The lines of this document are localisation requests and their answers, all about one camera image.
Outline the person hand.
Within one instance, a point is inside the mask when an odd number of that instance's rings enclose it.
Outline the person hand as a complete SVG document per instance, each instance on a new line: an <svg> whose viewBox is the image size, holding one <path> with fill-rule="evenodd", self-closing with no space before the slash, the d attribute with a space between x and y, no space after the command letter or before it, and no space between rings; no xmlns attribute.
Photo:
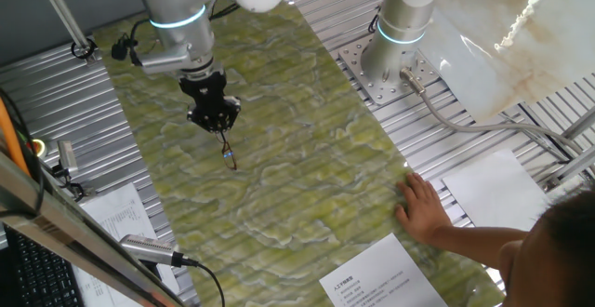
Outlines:
<svg viewBox="0 0 595 307"><path fill-rule="evenodd" d="M406 206L395 207L395 218L417 242L439 247L440 233L450 229L452 222L430 183L416 173L408 173L406 180L397 183Z"/></svg>

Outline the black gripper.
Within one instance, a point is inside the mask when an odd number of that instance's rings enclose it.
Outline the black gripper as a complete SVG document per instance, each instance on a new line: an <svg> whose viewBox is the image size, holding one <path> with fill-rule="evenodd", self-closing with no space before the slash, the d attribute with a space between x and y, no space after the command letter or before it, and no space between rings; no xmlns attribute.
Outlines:
<svg viewBox="0 0 595 307"><path fill-rule="evenodd" d="M187 120L207 132L214 132L223 140L225 133L231 130L241 112L239 97L224 96L226 75L214 72L202 79L180 78L178 83L182 92L195 102L195 105L190 105L187 110ZM218 112L216 123L202 111Z"/></svg>

